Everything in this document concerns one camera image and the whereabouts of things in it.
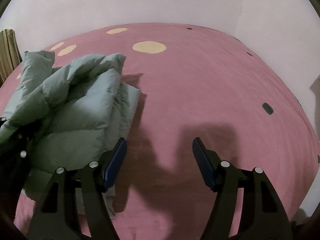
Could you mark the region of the light blue quilted puffer jacket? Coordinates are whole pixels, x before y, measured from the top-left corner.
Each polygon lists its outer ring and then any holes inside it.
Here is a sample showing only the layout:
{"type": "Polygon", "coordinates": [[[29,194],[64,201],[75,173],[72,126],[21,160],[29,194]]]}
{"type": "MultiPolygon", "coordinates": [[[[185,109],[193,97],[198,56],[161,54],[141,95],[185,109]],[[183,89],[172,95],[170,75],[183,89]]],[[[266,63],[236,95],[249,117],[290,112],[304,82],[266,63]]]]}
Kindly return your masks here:
{"type": "Polygon", "coordinates": [[[23,194],[37,201],[58,167],[82,168],[129,134],[140,91],[121,80],[126,57],[89,54],[55,68],[52,51],[27,52],[4,110],[1,143],[25,128],[35,140],[23,194]]]}

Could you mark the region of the pink polka dot bed sheet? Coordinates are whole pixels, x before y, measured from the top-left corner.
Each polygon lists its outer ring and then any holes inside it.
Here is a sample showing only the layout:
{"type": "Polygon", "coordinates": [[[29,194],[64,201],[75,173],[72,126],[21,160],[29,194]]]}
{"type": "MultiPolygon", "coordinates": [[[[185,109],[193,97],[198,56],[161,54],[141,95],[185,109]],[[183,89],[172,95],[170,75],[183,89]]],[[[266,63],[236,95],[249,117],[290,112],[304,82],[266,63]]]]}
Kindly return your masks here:
{"type": "MultiPolygon", "coordinates": [[[[140,91],[124,138],[127,153],[114,186],[103,193],[118,239],[201,239],[217,194],[193,155],[196,137],[236,168],[262,168],[292,239],[319,238],[318,214],[291,223],[319,169],[317,135],[291,90],[239,40],[204,27],[143,23],[25,53],[42,50],[54,52],[55,68],[89,54],[123,54],[121,80],[140,91]]],[[[1,88],[1,126],[22,63],[1,88]]],[[[27,239],[39,200],[21,191],[15,219],[1,213],[1,239],[27,239]]]]}

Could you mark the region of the striped fabric headboard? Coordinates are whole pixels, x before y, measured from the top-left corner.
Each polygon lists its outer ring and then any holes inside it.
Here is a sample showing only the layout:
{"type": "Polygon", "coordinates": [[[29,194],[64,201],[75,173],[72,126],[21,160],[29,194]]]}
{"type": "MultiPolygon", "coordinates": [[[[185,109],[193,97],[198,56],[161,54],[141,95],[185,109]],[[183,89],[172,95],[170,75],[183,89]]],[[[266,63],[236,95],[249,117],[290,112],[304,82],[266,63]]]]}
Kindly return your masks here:
{"type": "Polygon", "coordinates": [[[2,86],[9,75],[22,62],[22,58],[13,29],[4,29],[1,31],[0,43],[0,71],[2,86]]]}

